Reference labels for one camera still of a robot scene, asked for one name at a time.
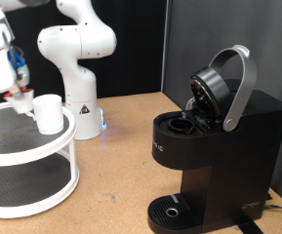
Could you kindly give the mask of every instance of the black wall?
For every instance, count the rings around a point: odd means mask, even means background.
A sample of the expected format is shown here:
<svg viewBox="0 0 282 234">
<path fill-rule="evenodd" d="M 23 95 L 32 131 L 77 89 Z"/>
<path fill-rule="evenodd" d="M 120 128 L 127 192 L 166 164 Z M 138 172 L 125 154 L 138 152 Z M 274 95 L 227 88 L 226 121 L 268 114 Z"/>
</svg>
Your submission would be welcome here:
<svg viewBox="0 0 282 234">
<path fill-rule="evenodd" d="M 79 60 L 97 76 L 98 98 L 160 91 L 166 0 L 92 0 L 100 19 L 116 33 L 118 45 L 110 57 Z M 44 27 L 75 24 L 56 7 L 56 1 L 6 14 L 24 50 L 30 69 L 29 88 L 35 95 L 57 94 L 64 98 L 58 69 L 43 58 L 36 40 Z"/>
<path fill-rule="evenodd" d="M 175 0 L 170 17 L 164 92 L 178 106 L 192 97 L 191 74 L 233 45 L 256 60 L 256 89 L 282 100 L 282 0 Z M 222 71 L 226 79 L 241 74 L 240 58 Z M 282 196 L 282 145 L 271 186 Z"/>
</svg>

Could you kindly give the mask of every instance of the table surface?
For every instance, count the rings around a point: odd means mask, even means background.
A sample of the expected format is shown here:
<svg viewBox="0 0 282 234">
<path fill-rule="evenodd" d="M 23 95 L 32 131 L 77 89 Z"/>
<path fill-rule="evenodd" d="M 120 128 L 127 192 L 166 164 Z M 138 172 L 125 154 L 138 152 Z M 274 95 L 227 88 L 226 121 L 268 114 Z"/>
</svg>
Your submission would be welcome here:
<svg viewBox="0 0 282 234">
<path fill-rule="evenodd" d="M 162 93 L 103 98 L 99 106 L 108 128 L 94 139 L 76 141 L 75 191 L 42 214 L 0 219 L 0 234 L 152 233 L 148 205 L 181 188 L 181 171 L 162 167 L 151 156 L 152 121 L 180 109 Z M 269 192 L 273 200 L 267 204 L 282 206 L 282 198 Z M 256 223 L 265 234 L 282 234 L 282 210 L 265 211 Z M 242 232 L 228 227 L 211 233 Z"/>
</svg>

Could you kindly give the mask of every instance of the white mug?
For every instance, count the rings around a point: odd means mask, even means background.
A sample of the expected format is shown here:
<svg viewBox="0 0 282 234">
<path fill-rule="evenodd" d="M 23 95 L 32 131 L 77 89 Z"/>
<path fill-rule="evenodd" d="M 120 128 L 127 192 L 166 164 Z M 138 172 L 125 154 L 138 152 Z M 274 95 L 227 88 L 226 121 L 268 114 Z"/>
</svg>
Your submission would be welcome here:
<svg viewBox="0 0 282 234">
<path fill-rule="evenodd" d="M 61 97 L 44 95 L 33 100 L 36 125 L 40 134 L 53 135 L 63 130 Z"/>
</svg>

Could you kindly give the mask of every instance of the single-serve coffee machine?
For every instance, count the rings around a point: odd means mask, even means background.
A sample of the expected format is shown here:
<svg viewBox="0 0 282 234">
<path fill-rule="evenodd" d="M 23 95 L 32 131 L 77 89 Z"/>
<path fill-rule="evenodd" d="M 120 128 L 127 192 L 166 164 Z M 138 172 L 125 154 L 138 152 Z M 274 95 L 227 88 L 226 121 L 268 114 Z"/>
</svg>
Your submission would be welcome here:
<svg viewBox="0 0 282 234">
<path fill-rule="evenodd" d="M 234 56 L 243 64 L 236 88 L 220 77 Z M 183 172 L 180 193 L 150 204 L 153 232 L 205 233 L 262 217 L 282 139 L 282 102 L 255 91 L 256 78 L 250 51 L 228 48 L 192 75 L 186 111 L 155 118 L 153 158 Z"/>
</svg>

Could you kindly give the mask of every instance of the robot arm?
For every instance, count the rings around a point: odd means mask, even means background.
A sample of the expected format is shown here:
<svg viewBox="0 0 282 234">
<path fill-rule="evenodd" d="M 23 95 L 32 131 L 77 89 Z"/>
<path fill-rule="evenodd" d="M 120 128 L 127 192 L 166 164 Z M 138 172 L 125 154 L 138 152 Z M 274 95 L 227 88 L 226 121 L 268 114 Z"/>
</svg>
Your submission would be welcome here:
<svg viewBox="0 0 282 234">
<path fill-rule="evenodd" d="M 31 101 L 28 97 L 23 95 L 20 87 L 24 87 L 29 83 L 28 69 L 25 67 L 25 75 L 18 79 L 18 71 L 13 69 L 9 59 L 8 53 L 12 54 L 11 42 L 15 39 L 11 27 L 9 26 L 3 11 L 12 11 L 15 9 L 38 6 L 49 2 L 49 0 L 0 0 L 0 93 L 10 92 L 12 94 L 12 106 L 17 113 L 24 113 L 31 110 Z"/>
<path fill-rule="evenodd" d="M 91 0 L 60 0 L 57 7 L 77 24 L 43 29 L 38 37 L 38 47 L 41 54 L 60 70 L 66 107 L 77 123 L 75 138 L 93 138 L 103 129 L 96 76 L 91 70 L 80 66 L 78 60 L 112 55 L 116 48 L 116 36 L 96 15 Z"/>
</svg>

